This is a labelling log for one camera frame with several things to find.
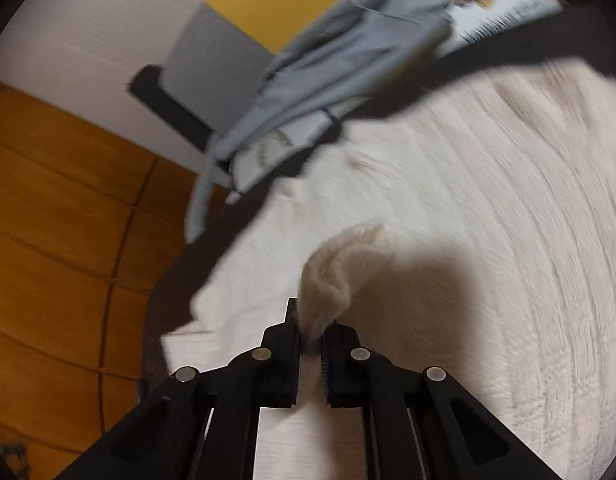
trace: screw head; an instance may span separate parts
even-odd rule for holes
[[[257,361],[267,361],[272,357],[272,350],[266,348],[265,346],[260,346],[259,348],[255,348],[252,350],[252,358]]]
[[[184,366],[175,371],[175,379],[182,383],[192,381],[197,376],[197,370],[191,366]]]
[[[368,348],[353,348],[350,351],[350,357],[355,361],[368,361],[370,359],[370,350]]]
[[[431,366],[425,371],[425,374],[428,379],[431,381],[436,381],[437,383],[445,379],[445,370],[438,366]]]

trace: wooden floor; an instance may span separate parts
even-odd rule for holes
[[[30,480],[136,403],[148,293],[184,247],[192,182],[0,86],[0,445],[25,447]]]

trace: black plastic linkage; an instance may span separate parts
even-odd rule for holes
[[[296,402],[295,312],[226,367],[179,368],[57,480],[250,480],[260,408]],[[369,480],[558,478],[445,370],[395,367],[338,323],[321,352],[328,404],[362,408]]]

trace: white towel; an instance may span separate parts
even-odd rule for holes
[[[172,370],[221,366],[283,319],[303,264],[360,223],[387,264],[342,321],[396,365],[445,367],[562,478],[616,455],[616,82],[577,60],[492,70],[349,123],[250,227],[166,335]],[[261,415],[255,477],[364,478],[356,410],[304,358],[299,404]]]

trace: black object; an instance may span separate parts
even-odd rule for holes
[[[261,347],[209,372],[177,370],[57,480],[252,478],[259,408],[296,402],[294,318],[290,301],[285,322],[265,330]]]
[[[251,479],[259,408],[296,402],[295,309],[228,366],[179,368],[57,480]],[[363,409],[369,480],[558,480],[441,368],[394,367],[338,323],[321,347],[328,403]]]
[[[595,70],[616,78],[616,27],[595,5],[568,7],[563,12],[507,30],[457,50],[434,63],[404,73],[398,80],[354,111],[355,118],[380,118],[415,103],[428,92],[460,77],[496,66],[531,65],[580,57]],[[340,124],[318,144],[334,142]],[[168,377],[161,336],[188,323],[190,300],[204,286],[216,262],[258,214],[273,182],[296,176],[313,149],[283,161],[234,205],[226,206],[195,243],[185,248],[155,285],[148,302],[144,329],[143,377],[150,389]],[[609,478],[616,480],[613,471]]]
[[[336,322],[321,352],[328,404],[363,409],[369,480],[559,478],[442,368],[398,368]]]
[[[213,131],[161,89],[162,70],[158,65],[146,65],[134,76],[128,91],[203,152]]]

